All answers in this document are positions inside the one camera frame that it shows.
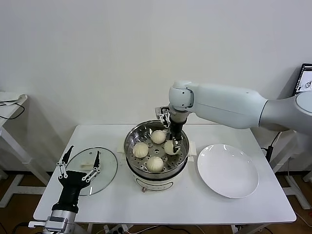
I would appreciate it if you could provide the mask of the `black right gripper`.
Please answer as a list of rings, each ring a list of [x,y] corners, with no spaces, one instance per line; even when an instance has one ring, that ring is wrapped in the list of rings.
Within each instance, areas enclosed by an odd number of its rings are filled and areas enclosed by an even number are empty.
[[[170,127],[171,140],[172,140],[172,143],[173,143],[173,153],[176,154],[176,153],[178,153],[178,151],[181,148],[181,142],[182,142],[181,132],[182,132],[183,123],[177,123],[177,122],[174,122],[174,121],[172,121],[170,123],[169,115],[168,114],[164,114],[163,115],[163,125],[166,128]]]

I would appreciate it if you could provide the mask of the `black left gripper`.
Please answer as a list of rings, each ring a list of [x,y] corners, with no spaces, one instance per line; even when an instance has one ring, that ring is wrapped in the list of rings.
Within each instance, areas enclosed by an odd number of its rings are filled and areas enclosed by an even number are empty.
[[[67,171],[66,166],[69,162],[73,145],[56,163],[60,175],[58,180],[63,186],[59,200],[53,205],[52,211],[78,211],[78,198],[80,191],[89,186],[89,183],[100,174],[100,151],[97,151],[93,164],[85,165],[83,172]]]

